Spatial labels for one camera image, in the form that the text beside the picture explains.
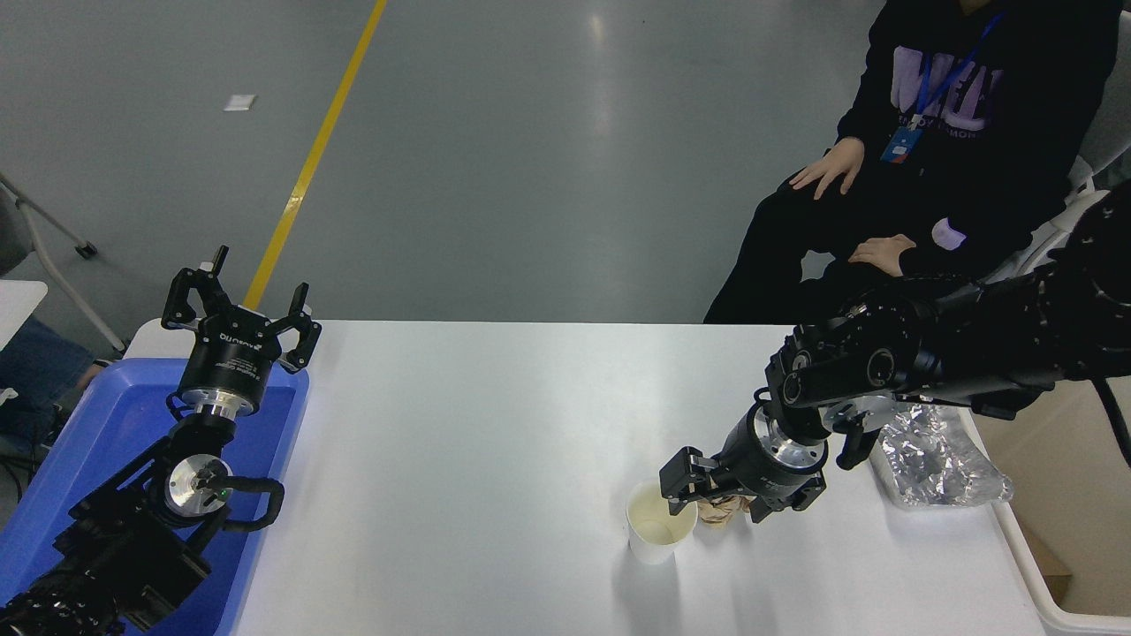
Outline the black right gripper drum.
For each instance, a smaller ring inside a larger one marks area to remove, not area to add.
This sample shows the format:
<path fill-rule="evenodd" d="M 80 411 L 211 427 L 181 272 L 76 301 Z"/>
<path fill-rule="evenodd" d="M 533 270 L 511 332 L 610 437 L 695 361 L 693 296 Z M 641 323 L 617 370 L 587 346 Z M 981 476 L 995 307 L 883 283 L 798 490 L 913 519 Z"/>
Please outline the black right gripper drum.
<path fill-rule="evenodd" d="M 732 428 L 717 454 L 718 465 L 757 496 L 787 498 L 824 469 L 828 444 L 796 442 L 766 406 L 753 406 Z"/>

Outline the seated person's right hand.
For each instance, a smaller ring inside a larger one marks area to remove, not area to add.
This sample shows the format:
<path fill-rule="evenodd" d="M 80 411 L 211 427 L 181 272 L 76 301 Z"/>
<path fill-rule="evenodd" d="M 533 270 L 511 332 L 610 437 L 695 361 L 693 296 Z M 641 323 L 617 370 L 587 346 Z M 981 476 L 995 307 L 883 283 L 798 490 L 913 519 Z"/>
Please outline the seated person's right hand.
<path fill-rule="evenodd" d="M 820 201 L 834 184 L 838 192 L 848 194 L 865 158 L 865 145 L 856 137 L 845 137 L 836 141 L 831 149 L 808 166 L 800 169 L 795 177 L 786 181 L 795 192 L 812 186 L 812 201 Z"/>

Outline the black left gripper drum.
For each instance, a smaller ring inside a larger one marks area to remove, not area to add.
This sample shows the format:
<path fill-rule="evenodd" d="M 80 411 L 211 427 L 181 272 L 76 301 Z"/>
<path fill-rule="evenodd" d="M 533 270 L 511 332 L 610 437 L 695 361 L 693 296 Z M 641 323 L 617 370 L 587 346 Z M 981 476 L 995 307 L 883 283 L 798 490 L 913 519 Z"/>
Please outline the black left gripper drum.
<path fill-rule="evenodd" d="M 199 323 L 195 347 L 178 386 L 182 401 L 206 392 L 228 393 L 244 401 L 265 395 L 280 345 L 270 320 L 258 313 L 211 315 Z"/>

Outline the seated person's left hand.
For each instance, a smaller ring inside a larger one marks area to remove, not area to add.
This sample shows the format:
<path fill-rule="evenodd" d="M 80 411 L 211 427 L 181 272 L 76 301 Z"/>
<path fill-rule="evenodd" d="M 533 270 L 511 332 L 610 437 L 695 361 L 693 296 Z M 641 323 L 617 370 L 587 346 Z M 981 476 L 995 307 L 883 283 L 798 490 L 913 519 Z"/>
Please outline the seated person's left hand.
<path fill-rule="evenodd" d="M 847 263 L 869 265 L 891 277 L 903 277 L 904 269 L 900 260 L 903 253 L 916 247 L 917 243 L 905 234 L 867 238 L 852 251 Z"/>

